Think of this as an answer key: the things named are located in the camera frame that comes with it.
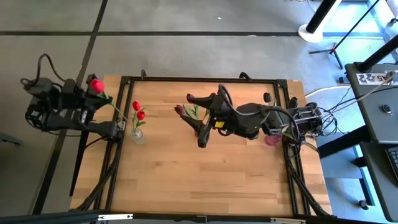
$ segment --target floor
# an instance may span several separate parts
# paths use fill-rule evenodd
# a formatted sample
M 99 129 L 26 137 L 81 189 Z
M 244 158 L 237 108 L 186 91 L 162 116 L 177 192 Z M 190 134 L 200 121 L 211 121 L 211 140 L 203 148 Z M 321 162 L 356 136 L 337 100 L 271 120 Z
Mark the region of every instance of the floor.
M 101 4 L 108 2 L 103 17 Z M 296 35 L 298 27 L 313 15 L 313 6 L 293 0 L 0 0 L 0 131 L 24 141 L 20 147 L 0 145 L 0 216 L 30 213 L 56 137 L 32 129 L 23 119 L 30 97 L 19 79 L 35 76 L 37 58 L 48 53 L 64 78 L 96 73 L 149 76 L 237 77 L 245 71 L 253 78 L 302 80 L 306 93 L 337 85 L 344 70 L 334 57 L 313 54 L 329 49 L 368 9 L 365 3 L 342 3 L 325 27 L 325 38 L 309 44 Z M 384 45 L 388 36 L 370 14 L 338 48 L 343 62 L 361 61 Z M 148 36 L 106 31 L 225 31 L 273 32 L 248 36 Z M 398 58 L 387 56 L 383 62 Z M 46 62 L 43 77 L 56 80 Z M 346 89 L 330 90 L 308 98 L 331 108 Z M 353 97 L 352 91 L 347 98 Z M 336 115 L 342 131 L 363 124 L 357 106 Z M 66 138 L 43 212 L 69 207 L 69 188 L 78 138 Z M 358 183 L 330 181 L 328 190 L 343 189 L 361 200 Z M 364 211 L 341 194 L 330 193 L 332 209 L 341 218 L 380 219 L 380 209 Z

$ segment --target wooden table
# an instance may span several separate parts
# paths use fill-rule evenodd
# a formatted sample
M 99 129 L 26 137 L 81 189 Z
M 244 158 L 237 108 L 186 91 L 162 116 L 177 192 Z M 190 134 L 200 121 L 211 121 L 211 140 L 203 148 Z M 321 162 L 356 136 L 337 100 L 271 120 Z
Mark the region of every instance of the wooden table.
M 106 93 L 117 97 L 121 76 L 104 78 Z M 217 83 L 135 82 L 132 101 L 145 107 L 147 124 L 141 126 L 146 143 L 137 145 L 127 123 L 111 210 L 115 212 L 177 213 L 206 215 L 292 216 L 282 144 L 267 146 L 260 131 L 253 141 L 237 136 L 220 136 L 212 130 L 205 149 L 197 146 L 193 129 L 174 111 L 187 104 L 186 94 L 208 96 Z M 262 103 L 272 85 L 226 83 L 234 106 Z M 290 97 L 306 103 L 302 82 L 288 80 Z M 96 121 L 112 120 L 113 108 L 98 110 Z M 98 138 L 91 134 L 88 142 Z M 76 208 L 97 184 L 105 142 L 86 149 L 70 207 Z M 308 189 L 325 211 L 331 207 L 318 154 L 310 147 L 301 150 Z M 101 201 L 104 207 L 106 190 Z M 296 186 L 299 211 L 303 211 Z

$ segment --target flower stem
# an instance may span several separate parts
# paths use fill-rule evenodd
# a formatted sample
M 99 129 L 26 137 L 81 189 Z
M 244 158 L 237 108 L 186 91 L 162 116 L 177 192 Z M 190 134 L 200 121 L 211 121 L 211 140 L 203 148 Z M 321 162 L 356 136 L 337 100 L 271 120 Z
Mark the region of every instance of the flower stem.
M 119 109 L 117 108 L 117 107 L 115 107 L 114 105 L 113 105 L 113 102 L 112 102 L 112 106 L 115 108 L 115 110 L 117 110 L 118 112 L 119 112 L 119 114 L 126 120 L 126 122 L 127 122 L 127 118 L 122 114 L 122 112 L 120 112 L 119 111 Z
M 137 111 L 134 112 L 134 116 L 132 117 L 132 131 L 135 133 L 137 127 L 134 127 L 134 120 L 136 119 Z

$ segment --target black tripod leg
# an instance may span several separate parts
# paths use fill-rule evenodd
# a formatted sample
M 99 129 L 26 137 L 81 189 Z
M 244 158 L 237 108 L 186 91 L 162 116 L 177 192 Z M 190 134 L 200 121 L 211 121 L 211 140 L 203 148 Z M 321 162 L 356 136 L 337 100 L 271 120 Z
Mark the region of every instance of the black tripod leg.
M 335 55 L 336 60 L 337 60 L 337 63 L 338 63 L 338 65 L 340 66 L 340 69 L 343 69 L 343 64 L 341 63 L 340 58 L 338 57 L 336 50 L 333 49 L 333 50 L 332 50 L 332 53 Z
M 326 52 L 331 52 L 333 49 L 327 49 L 327 50 L 316 50 L 313 52 L 309 52 L 309 54 L 317 54 L 317 53 L 326 53 Z

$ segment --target red rose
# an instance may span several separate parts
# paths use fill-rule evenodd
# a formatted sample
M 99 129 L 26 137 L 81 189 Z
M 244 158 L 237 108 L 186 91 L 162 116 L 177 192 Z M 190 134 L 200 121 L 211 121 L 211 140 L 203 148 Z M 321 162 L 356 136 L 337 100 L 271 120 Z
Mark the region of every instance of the red rose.
M 141 105 L 140 105 L 138 102 L 136 102 L 136 101 L 132 102 L 132 107 L 133 107 L 136 111 L 139 111 L 139 110 L 141 109 Z
M 105 90 L 105 84 L 101 80 L 98 80 L 98 79 L 92 80 L 90 82 L 90 87 L 96 94 L 100 94 L 100 93 L 104 92 L 104 90 Z
M 137 113 L 137 119 L 140 121 L 140 120 L 143 120 L 145 118 L 145 112 L 143 112 L 143 111 L 138 111 L 138 113 Z

